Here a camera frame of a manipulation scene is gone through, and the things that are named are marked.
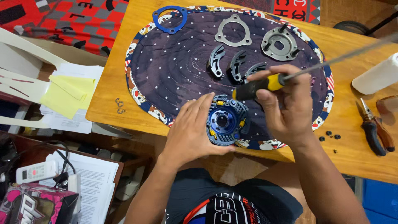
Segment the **wooden desk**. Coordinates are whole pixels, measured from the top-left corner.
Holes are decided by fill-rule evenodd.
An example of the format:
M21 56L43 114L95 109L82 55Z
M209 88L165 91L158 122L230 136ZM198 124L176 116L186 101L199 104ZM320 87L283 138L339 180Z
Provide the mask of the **wooden desk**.
M152 12L168 5L220 5L240 8L239 6L216 0L202 0L201 2L194 0L131 2L127 7L112 52L91 100L86 116L88 120L162 136L167 135L169 128L139 108L130 96L126 87L124 63L126 50L135 34L152 21ZM318 44L327 59L375 41L371 37L316 26L306 22L292 20L292 23L297 25ZM350 87L350 83L355 77L395 52L398 52L398 44L391 44L331 66L336 97L334 98L330 115L322 127L315 131L315 134L325 136L326 131L332 131L334 134L341 135L340 140L327 138L322 145L342 173L398 184L398 152L389 153L385 157L377 157L371 151L366 142L365 133L361 129L362 118L355 104L355 102L360 102L359 98L362 95ZM376 94L364 96L363 98L377 115L376 100L397 93L398 84L394 84ZM126 110L125 113L117 113L116 98L124 102L122 108ZM390 122L389 125L386 125L386 129L393 135L395 143L398 145L398 125ZM238 148L237 151L279 161L294 161L292 151L288 147L272 151Z

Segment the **yellow paper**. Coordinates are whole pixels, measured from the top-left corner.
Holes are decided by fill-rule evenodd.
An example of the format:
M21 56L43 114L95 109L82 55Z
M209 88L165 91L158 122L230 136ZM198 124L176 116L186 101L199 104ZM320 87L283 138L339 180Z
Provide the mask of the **yellow paper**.
M94 91L94 79L50 76L52 80L40 103L72 119L78 109L87 109Z

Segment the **blue gasket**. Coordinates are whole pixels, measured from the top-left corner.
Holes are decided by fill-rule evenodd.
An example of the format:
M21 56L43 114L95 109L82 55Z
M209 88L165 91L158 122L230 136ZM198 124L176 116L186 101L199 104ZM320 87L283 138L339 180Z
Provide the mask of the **blue gasket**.
M161 12L168 10L168 9L175 9L177 11L179 11L182 15L182 22L180 23L180 25L173 27L173 28L164 28L162 25L159 24L159 15ZM169 33L169 34L175 34L177 31L179 31L187 22L187 9L186 8L182 8L179 6L165 6L163 8L160 8L156 11L154 11L152 13L152 18L153 18L153 22L155 23L156 27L159 28L160 30L162 30L165 33Z

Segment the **blue clutch hub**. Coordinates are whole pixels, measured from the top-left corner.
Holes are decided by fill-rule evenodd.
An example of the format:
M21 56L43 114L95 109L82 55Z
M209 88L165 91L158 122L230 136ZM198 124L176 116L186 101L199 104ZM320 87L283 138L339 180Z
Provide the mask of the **blue clutch hub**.
M207 136L215 145L228 146L247 134L250 128L248 108L222 94L214 97L207 117Z

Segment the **quilted mat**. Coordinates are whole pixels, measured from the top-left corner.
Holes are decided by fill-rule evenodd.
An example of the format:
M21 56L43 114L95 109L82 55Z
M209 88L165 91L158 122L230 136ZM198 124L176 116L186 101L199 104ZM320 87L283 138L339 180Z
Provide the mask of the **quilted mat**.
M143 110L165 125L173 125L179 109L188 100L209 92L231 96L238 86L227 78L214 79L207 70L212 50L222 44L215 41L218 27L232 14L238 14L247 24L252 44L240 47L223 44L226 54L220 60L220 68L226 76L228 64L240 50L247 52L246 62L240 67L241 73L260 62L266 62L267 67L289 63L299 68L307 68L325 60L318 46L292 24L288 25L288 29L301 49L297 58L292 61L277 61L264 55L260 44L265 33L287 22L271 14L214 6L190 6L186 10L187 21L181 30L171 35L150 22L132 37L133 41L126 53L125 75L132 98ZM174 10L161 16L158 22L166 28L172 28L182 20L182 15ZM245 31L240 24L228 23L223 34L229 41L239 42L244 38ZM332 107L333 76L327 66L311 72L311 75L312 128L317 129L323 124ZM251 125L248 134L241 134L241 139L235 143L237 146L261 150L286 146L271 136L264 112L256 101L246 100L242 103L249 108Z

